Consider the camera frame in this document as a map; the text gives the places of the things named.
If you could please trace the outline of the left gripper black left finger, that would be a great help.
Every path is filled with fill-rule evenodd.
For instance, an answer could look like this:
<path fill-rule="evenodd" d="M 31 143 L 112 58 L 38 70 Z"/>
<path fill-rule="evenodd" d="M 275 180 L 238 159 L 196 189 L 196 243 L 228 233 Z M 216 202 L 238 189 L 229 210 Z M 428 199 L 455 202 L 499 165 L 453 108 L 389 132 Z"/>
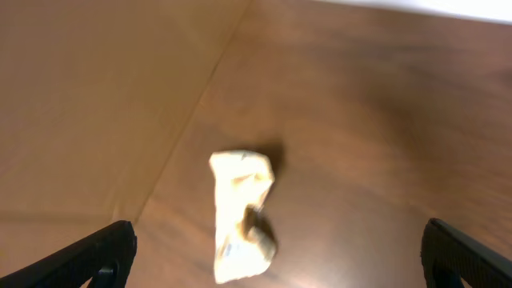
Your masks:
<path fill-rule="evenodd" d="M 132 223 L 116 221 L 97 232 L 1 278 L 2 287 L 123 288 L 137 253 Z"/>

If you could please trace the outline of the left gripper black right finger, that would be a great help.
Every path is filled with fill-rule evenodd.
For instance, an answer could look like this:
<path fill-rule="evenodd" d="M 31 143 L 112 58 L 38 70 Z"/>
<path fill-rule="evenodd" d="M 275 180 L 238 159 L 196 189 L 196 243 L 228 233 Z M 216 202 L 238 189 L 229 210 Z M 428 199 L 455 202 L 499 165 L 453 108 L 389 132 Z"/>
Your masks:
<path fill-rule="evenodd" d="M 425 226 L 421 262 L 428 288 L 511 288 L 511 261 L 438 218 Z"/>

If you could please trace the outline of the white paper bag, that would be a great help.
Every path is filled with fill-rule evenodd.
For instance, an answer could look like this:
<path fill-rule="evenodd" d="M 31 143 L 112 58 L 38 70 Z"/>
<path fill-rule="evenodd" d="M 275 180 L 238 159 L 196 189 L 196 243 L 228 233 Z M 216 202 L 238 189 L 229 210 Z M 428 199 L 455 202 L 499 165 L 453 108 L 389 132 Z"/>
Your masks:
<path fill-rule="evenodd" d="M 272 263 L 277 242 L 260 223 L 274 172 L 264 154 L 248 150 L 215 152 L 214 280 L 224 284 L 264 273 Z"/>

